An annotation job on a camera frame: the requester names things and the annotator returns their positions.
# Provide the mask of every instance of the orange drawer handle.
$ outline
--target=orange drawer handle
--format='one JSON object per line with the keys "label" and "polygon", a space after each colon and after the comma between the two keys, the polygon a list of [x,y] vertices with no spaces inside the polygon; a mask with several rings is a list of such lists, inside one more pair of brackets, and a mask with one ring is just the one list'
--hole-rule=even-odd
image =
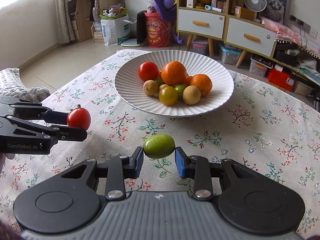
{"label": "orange drawer handle", "polygon": [[260,42],[260,41],[261,41],[259,38],[254,37],[254,36],[251,36],[251,35],[246,34],[246,33],[244,33],[243,36],[244,36],[245,38],[249,39],[249,40],[252,40],[252,41],[256,41],[256,42]]}
{"label": "orange drawer handle", "polygon": [[192,21],[192,23],[195,25],[200,25],[200,26],[208,26],[209,25],[209,23],[198,22],[198,21]]}

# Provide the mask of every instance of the hand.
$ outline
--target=hand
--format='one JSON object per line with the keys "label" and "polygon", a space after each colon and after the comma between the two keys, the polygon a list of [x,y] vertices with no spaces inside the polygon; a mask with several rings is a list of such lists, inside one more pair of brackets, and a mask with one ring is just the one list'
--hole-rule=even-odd
{"label": "hand", "polygon": [[14,156],[14,153],[0,153],[0,172],[2,171],[2,166],[5,162],[5,158],[7,157],[8,159],[13,160]]}

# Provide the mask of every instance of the floral tablecloth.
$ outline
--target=floral tablecloth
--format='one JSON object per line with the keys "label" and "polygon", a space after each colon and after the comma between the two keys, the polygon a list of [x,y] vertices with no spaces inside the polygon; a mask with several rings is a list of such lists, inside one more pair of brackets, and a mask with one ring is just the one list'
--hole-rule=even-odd
{"label": "floral tablecloth", "polygon": [[[92,116],[88,138],[60,141],[50,155],[6,160],[0,174],[0,219],[19,231],[12,205],[23,190],[88,158],[107,162],[115,155],[131,155],[148,136],[167,133],[187,155],[205,156],[214,163],[232,158],[295,190],[306,205],[298,233],[304,238],[319,234],[320,114],[275,87],[232,71],[234,93],[216,111],[190,118],[147,114],[126,104],[113,83],[118,68],[144,53],[121,50],[43,102],[56,111],[68,112],[77,104],[88,109]],[[212,182],[219,194],[218,180]],[[140,177],[125,185],[127,191],[192,190],[189,179],[179,178],[173,155],[160,160],[145,157]]]}

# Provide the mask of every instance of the curtain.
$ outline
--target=curtain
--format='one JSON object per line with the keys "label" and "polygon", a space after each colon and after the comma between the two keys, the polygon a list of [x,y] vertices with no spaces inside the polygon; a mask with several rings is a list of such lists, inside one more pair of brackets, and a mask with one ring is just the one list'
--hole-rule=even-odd
{"label": "curtain", "polygon": [[69,11],[68,11],[68,0],[55,0],[57,20],[58,20],[58,35],[59,43],[69,43],[75,40],[73,34]]}

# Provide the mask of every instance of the fruit bowl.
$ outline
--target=fruit bowl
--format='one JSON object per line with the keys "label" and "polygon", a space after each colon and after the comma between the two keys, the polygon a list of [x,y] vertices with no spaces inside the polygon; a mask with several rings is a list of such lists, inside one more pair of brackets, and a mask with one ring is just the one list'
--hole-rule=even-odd
{"label": "fruit bowl", "polygon": [[[171,61],[181,62],[190,76],[206,74],[213,87],[211,92],[193,106],[177,102],[173,106],[165,106],[157,95],[147,96],[143,92],[143,81],[138,76],[138,68],[143,62],[151,61],[162,69]],[[222,106],[231,97],[234,83],[229,71],[219,62],[201,54],[182,50],[161,50],[135,57],[125,63],[115,77],[115,88],[118,95],[141,111],[172,117],[188,117],[206,114]]]}

